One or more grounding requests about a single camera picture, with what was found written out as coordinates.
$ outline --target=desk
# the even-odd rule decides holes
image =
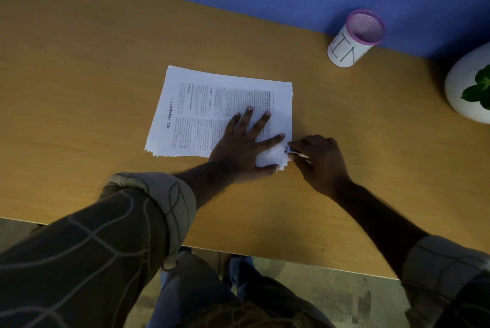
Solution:
[[[181,0],[0,0],[0,216],[50,223],[120,171],[202,158],[144,151],[168,65],[292,82],[293,133],[333,136],[352,178],[417,225],[490,251],[490,127],[456,114],[433,64],[373,48],[351,68],[322,34]],[[186,244],[394,276],[294,166],[199,211]]]

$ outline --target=green leaf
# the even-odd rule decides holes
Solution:
[[[485,84],[472,85],[462,92],[461,98],[469,102],[480,101],[483,97],[483,93],[485,92],[485,88]]]
[[[483,92],[483,97],[480,100],[481,105],[483,108],[490,110],[490,90],[486,90]]]
[[[490,65],[485,66],[476,73],[475,81],[478,84],[485,84],[486,88],[490,87]]]

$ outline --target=person's left hand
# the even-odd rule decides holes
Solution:
[[[242,183],[270,176],[279,167],[277,164],[266,165],[265,167],[255,165],[257,155],[281,142],[284,139],[284,133],[265,141],[255,142],[271,118],[271,113],[265,112],[262,118],[247,132],[252,113],[252,106],[247,108],[242,119],[240,119],[240,113],[236,113],[226,126],[223,138],[209,156],[209,161],[223,161],[228,164],[233,172],[235,182]]]

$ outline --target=concrete floor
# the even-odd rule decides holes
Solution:
[[[28,236],[35,224],[0,218],[0,251]],[[217,270],[218,252],[194,249]],[[399,281],[254,257],[257,269],[317,306],[337,328],[406,328],[408,301]],[[125,328],[143,328],[160,291],[157,274],[133,307]]]

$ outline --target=leg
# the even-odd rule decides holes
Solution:
[[[177,256],[177,266],[162,272],[162,290],[148,328],[173,328],[213,304],[237,298],[203,259],[188,251]]]
[[[255,269],[251,257],[233,256],[227,272],[227,277],[237,288],[238,298],[254,303],[271,317],[293,319],[298,313],[305,312],[334,327],[330,320],[311,303],[299,298],[278,281],[262,276]]]

